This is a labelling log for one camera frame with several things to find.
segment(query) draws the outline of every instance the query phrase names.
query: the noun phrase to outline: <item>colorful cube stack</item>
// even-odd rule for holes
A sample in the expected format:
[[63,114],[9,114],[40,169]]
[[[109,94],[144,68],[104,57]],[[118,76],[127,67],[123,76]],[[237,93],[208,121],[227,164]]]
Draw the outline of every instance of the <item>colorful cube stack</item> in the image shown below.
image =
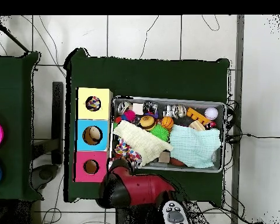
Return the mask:
[[[76,108],[78,112],[78,136],[76,141],[76,159],[73,168],[74,182],[100,183],[107,173],[109,156],[110,112],[113,94],[109,89],[77,88]],[[94,145],[85,140],[90,130],[99,130],[99,139],[94,139]],[[86,168],[89,163],[96,164],[96,169]]]

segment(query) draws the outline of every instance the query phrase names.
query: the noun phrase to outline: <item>dark green mat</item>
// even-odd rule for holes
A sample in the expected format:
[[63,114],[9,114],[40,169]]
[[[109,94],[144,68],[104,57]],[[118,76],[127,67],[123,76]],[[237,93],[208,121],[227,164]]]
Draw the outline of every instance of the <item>dark green mat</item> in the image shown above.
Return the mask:
[[39,53],[0,57],[0,199],[39,200],[29,185],[32,156],[31,78]]
[[[66,124],[65,131],[75,126],[76,87],[106,88],[113,95],[141,96],[168,99],[227,101],[227,75],[229,61],[158,61],[119,58],[87,57],[84,49],[73,51],[65,62],[66,80]],[[74,183],[72,165],[74,154],[74,128],[70,129],[69,160],[65,159],[65,199],[98,198],[99,184]],[[221,205],[222,172],[194,173],[151,170],[179,186],[188,200],[213,201]]]

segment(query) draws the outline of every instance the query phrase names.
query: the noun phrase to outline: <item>green spiky ball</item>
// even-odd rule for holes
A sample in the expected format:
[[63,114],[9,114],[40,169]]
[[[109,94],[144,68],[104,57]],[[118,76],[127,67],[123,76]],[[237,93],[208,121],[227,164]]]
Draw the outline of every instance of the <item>green spiky ball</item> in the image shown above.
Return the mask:
[[157,124],[154,129],[150,131],[150,133],[165,142],[168,141],[169,131],[162,127],[160,124]]

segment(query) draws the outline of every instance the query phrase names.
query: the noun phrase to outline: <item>light blue towel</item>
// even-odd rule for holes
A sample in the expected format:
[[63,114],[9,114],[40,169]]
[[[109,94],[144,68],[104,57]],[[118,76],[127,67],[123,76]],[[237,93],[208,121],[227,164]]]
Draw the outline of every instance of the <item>light blue towel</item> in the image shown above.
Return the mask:
[[170,157],[180,160],[188,167],[211,167],[212,154],[221,146],[218,129],[196,131],[190,127],[173,125],[170,144],[173,150]]

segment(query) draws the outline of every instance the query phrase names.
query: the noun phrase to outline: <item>plastic tray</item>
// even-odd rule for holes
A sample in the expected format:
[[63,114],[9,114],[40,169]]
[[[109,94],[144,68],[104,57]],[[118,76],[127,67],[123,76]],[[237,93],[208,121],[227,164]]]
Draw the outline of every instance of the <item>plastic tray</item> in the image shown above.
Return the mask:
[[[218,110],[218,117],[216,118],[216,128],[220,131],[220,141],[221,146],[218,148],[213,156],[212,161],[214,166],[208,167],[205,169],[197,169],[194,167],[179,167],[172,165],[170,163],[159,163],[159,162],[150,162],[142,167],[136,167],[136,169],[152,169],[152,170],[170,170],[170,171],[180,171],[180,172],[204,172],[204,173],[218,173],[224,167],[224,157],[225,157],[225,135],[226,135],[226,119],[227,119],[227,111],[226,104],[221,102],[211,102],[211,101],[193,101],[193,100],[173,100],[173,99],[158,99],[158,98],[144,98],[144,97],[129,97],[120,98],[114,97],[112,100],[112,110],[114,111],[114,119],[118,117],[117,108],[118,105],[123,101],[128,101],[131,103],[143,103],[144,101],[149,100],[157,103],[157,110],[159,113],[159,118],[162,117],[163,111],[166,110],[166,105],[175,105],[182,104],[188,109],[189,107],[193,108],[195,111],[204,115],[205,109],[208,107],[215,107]],[[190,117],[183,117],[174,119],[174,124],[189,126],[194,120]],[[110,157],[112,156],[112,152],[116,147],[117,138],[113,135],[113,125],[111,124],[111,137],[110,137]]]

